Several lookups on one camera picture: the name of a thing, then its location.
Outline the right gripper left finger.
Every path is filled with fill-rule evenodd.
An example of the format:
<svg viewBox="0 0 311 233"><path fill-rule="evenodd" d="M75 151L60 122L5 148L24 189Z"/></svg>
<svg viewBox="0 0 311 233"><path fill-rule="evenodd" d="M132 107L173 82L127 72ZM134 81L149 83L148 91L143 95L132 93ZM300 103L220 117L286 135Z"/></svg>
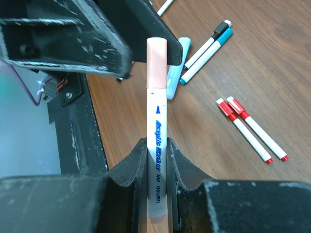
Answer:
<svg viewBox="0 0 311 233"><path fill-rule="evenodd" d="M3 233L144 233L147 140L104 174L2 178Z"/></svg>

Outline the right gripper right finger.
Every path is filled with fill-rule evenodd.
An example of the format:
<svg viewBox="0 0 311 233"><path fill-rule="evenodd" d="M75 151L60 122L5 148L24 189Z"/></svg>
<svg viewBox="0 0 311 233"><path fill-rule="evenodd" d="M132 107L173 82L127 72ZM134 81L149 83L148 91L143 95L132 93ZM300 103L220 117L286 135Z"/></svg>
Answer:
<svg viewBox="0 0 311 233"><path fill-rule="evenodd" d="M167 140L171 233L308 233L311 186L292 181L216 180Z"/></svg>

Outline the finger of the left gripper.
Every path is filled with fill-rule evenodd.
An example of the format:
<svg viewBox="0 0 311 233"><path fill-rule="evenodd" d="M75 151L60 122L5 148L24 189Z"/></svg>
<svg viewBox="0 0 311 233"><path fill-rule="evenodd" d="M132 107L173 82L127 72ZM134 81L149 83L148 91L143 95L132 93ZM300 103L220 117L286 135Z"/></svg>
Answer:
<svg viewBox="0 0 311 233"><path fill-rule="evenodd" d="M166 23L147 0L98 0L103 14L112 23L132 51L131 60L146 62L146 40L161 37L167 40L167 64L182 62L182 46Z"/></svg>
<svg viewBox="0 0 311 233"><path fill-rule="evenodd" d="M125 78L131 49L92 0L3 0L0 58L28 69Z"/></svg>

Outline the peach cap acrylic marker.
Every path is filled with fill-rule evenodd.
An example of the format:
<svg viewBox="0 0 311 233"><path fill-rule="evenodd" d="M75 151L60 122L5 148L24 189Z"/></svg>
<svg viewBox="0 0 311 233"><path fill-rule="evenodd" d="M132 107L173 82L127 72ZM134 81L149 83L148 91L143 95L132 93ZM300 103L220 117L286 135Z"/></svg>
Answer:
<svg viewBox="0 0 311 233"><path fill-rule="evenodd" d="M167 40L147 39L148 217L161 223L167 214Z"/></svg>

